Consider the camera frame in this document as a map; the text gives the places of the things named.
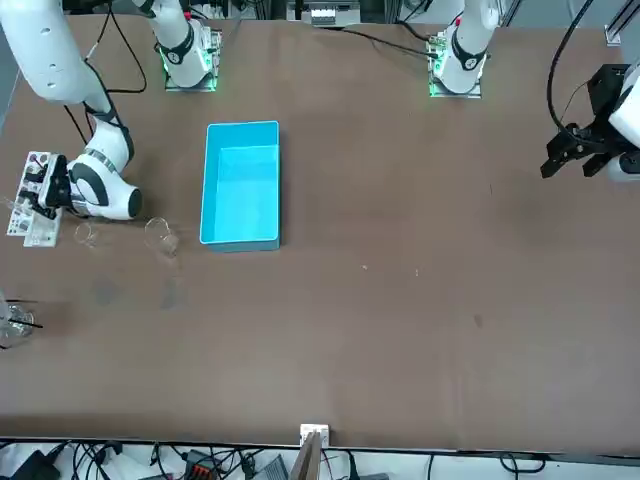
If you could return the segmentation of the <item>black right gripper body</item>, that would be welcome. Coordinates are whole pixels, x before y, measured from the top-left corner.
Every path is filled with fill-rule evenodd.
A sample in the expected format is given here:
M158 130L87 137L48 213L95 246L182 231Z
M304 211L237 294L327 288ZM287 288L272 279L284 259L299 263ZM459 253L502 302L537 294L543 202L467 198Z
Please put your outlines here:
M62 154L49 154L46 170L50 175L49 182L44 188L40 188L39 204L51 208L69 207L70 179L66 157Z

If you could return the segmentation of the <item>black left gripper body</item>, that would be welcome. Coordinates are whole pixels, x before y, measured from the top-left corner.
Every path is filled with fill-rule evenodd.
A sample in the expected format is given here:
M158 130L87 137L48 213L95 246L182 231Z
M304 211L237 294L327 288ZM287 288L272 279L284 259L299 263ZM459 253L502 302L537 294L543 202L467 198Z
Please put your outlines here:
M622 92L625 74L629 67L629 64L604 64L587 82L594 118L586 127L578 127L576 124L566 125L583 145L603 145L608 149L630 145L609 122L609 117Z

